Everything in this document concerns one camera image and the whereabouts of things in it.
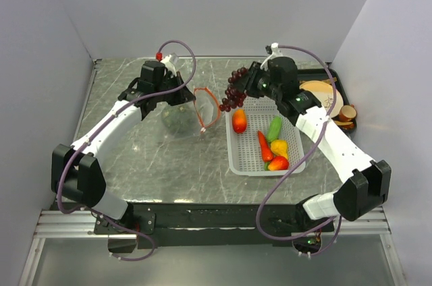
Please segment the dark purple grape bunch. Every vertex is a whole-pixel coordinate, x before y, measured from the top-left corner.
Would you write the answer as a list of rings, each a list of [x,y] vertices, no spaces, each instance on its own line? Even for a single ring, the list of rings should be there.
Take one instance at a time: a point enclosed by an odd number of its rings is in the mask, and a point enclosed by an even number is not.
[[[233,71],[231,76],[227,79],[229,83],[225,89],[225,97],[221,99],[219,110],[222,112],[230,112],[232,109],[242,107],[246,93],[237,89],[234,84],[243,76],[248,73],[245,67],[241,67]]]

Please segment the green netted melon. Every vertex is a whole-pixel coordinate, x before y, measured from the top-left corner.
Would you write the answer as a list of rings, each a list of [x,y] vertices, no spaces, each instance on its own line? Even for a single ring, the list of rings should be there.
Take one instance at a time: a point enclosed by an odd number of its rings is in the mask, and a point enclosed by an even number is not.
[[[168,105],[161,113],[161,121],[170,134],[187,134],[196,127],[196,112],[190,103]]]

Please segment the clear zip top bag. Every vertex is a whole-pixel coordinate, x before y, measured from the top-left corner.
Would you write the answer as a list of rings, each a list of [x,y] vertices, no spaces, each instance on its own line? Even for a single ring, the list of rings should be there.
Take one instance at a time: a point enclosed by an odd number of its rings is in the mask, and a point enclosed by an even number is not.
[[[192,91],[196,97],[194,102],[189,102],[196,112],[196,127],[187,134],[170,134],[165,128],[166,137],[174,139],[200,136],[219,119],[221,111],[219,110],[218,100],[207,87],[199,88],[193,86],[193,90],[190,89],[190,91]]]

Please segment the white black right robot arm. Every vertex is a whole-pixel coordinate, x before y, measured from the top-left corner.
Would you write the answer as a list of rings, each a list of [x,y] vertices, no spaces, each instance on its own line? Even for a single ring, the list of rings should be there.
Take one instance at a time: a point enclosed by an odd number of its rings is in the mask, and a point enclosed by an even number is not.
[[[299,203],[295,222],[301,230],[310,231],[319,219],[338,215],[355,221],[387,201],[391,167],[357,147],[327,115],[319,99],[300,88],[293,59],[276,57],[267,69],[255,61],[249,68],[232,72],[228,82],[236,95],[273,100],[281,115],[317,144],[339,176],[338,190]]]

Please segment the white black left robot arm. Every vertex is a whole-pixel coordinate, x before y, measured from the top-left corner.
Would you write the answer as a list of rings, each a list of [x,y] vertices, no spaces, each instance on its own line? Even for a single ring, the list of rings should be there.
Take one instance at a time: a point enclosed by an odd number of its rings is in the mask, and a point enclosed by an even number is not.
[[[110,217],[110,225],[126,233],[134,225],[132,205],[112,194],[102,172],[102,164],[123,136],[139,124],[159,103],[170,106],[194,101],[175,65],[175,54],[145,61],[140,75],[119,94],[111,110],[87,134],[71,146],[59,144],[51,161],[51,189],[57,194],[60,211],[69,210],[61,203],[67,198]]]

